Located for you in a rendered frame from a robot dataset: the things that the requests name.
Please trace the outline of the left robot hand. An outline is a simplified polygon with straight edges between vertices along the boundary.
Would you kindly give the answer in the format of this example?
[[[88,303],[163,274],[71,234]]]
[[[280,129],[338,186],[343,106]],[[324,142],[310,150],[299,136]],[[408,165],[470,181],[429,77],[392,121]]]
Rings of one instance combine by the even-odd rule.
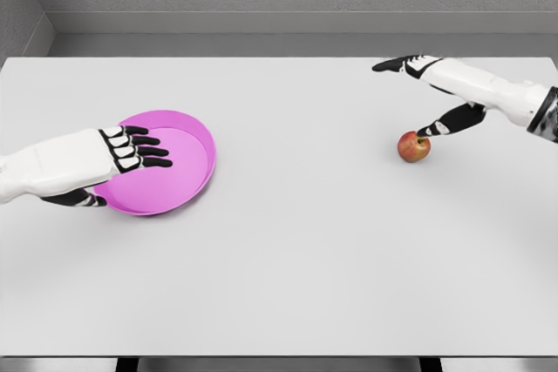
[[[37,151],[43,170],[38,196],[59,206],[103,207],[106,199],[90,187],[120,174],[173,165],[160,140],[134,125],[85,129],[47,140]]]

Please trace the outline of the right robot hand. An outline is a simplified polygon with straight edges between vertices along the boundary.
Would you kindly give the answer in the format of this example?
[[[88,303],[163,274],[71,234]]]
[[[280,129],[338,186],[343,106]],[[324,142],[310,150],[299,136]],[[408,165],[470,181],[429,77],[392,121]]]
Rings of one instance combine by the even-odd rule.
[[[487,106],[482,95],[487,92],[491,77],[487,72],[461,63],[457,59],[425,55],[411,55],[385,60],[371,67],[375,72],[400,72],[416,78],[432,88],[461,98],[464,103],[431,124],[419,129],[421,138],[437,137],[462,132],[480,124]]]

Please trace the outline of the red apple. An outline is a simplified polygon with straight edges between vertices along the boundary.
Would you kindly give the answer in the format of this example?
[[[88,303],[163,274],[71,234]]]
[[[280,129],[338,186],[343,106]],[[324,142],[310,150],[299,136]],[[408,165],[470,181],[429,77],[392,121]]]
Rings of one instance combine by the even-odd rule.
[[[399,157],[407,163],[416,163],[425,159],[431,152],[431,141],[420,137],[416,132],[406,132],[398,140]]]

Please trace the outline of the pink round plate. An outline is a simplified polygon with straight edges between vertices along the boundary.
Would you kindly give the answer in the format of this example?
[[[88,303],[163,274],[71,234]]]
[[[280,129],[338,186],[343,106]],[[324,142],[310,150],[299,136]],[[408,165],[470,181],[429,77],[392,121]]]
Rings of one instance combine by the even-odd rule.
[[[177,111],[149,111],[126,118],[122,125],[149,130],[169,151],[169,168],[149,167],[118,175],[92,190],[122,213],[155,215],[187,203],[207,184],[216,162],[211,132],[198,119]]]

